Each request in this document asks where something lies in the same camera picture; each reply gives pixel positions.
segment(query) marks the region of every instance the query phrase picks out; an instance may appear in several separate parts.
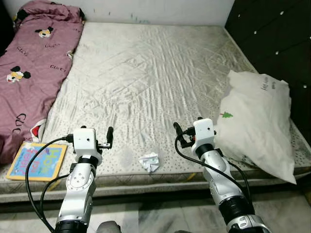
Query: pink blanket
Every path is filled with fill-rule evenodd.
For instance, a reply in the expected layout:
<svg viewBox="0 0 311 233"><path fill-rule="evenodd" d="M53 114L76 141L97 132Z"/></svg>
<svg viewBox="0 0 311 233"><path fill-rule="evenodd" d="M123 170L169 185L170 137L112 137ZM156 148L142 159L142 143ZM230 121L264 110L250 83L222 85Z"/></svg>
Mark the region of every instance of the pink blanket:
<svg viewBox="0 0 311 233"><path fill-rule="evenodd" d="M30 1L18 12L17 33L0 57L1 164L13 161L22 141L41 140L48 112L71 68L82 15L78 7L45 0Z"/></svg>

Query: floor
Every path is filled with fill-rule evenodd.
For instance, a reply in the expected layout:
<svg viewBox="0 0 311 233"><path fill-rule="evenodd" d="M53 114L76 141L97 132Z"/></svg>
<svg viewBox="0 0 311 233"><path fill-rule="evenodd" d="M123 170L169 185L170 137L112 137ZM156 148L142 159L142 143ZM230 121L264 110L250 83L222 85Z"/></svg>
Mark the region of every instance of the floor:
<svg viewBox="0 0 311 233"><path fill-rule="evenodd" d="M278 192L253 196L256 214L273 233L311 233L311 207L299 192ZM47 211L55 225L58 211ZM225 223L212 199L95 206L88 233L95 233L103 221L116 221L123 233L225 233ZM45 233L48 230L35 213L0 214L2 233Z"/></svg>

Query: mattress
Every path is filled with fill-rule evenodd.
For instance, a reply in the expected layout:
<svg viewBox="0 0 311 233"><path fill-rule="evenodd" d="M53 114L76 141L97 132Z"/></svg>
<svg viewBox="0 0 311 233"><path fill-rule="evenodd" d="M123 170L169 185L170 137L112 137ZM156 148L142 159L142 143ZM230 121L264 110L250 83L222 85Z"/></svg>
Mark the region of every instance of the mattress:
<svg viewBox="0 0 311 233"><path fill-rule="evenodd" d="M207 188L201 167L175 152L173 122L186 128L198 117L215 119L230 69L256 72L222 27L87 22L49 112L43 142L82 125L95 128L104 142L108 127L114 127L113 148L103 151L97 168L96 196ZM293 123L291 133L295 175L300 177L311 171L311 149ZM60 175L75 162L72 151L69 145ZM160 167L148 174L138 160L151 152L159 155ZM183 152L192 156L190 150ZM232 162L251 185L282 182ZM8 168L0 170L0 202L27 200L24 182L4 178ZM241 179L234 168L232 175ZM44 185L31 182L31 189L40 192ZM65 190L61 181L47 199L63 198Z"/></svg>

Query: pillow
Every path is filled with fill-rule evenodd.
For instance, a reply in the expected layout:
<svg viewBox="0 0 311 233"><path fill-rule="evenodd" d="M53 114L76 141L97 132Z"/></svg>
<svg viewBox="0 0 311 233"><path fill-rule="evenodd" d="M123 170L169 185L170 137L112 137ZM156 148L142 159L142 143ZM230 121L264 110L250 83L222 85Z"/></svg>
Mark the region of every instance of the pillow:
<svg viewBox="0 0 311 233"><path fill-rule="evenodd" d="M296 184L290 135L291 98L285 81L250 72L228 74L215 143L227 157Z"/></svg>

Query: colorful book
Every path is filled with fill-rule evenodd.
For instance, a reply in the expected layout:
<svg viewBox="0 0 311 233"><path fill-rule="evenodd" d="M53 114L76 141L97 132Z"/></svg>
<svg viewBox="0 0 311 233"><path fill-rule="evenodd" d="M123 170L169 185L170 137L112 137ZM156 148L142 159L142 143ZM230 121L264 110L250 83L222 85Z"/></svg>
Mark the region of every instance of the colorful book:
<svg viewBox="0 0 311 233"><path fill-rule="evenodd" d="M44 143L24 142L9 169L6 178L25 180L26 167L31 158L40 150ZM51 181L57 177L67 145L51 144L46 147L32 162L29 169L30 181Z"/></svg>

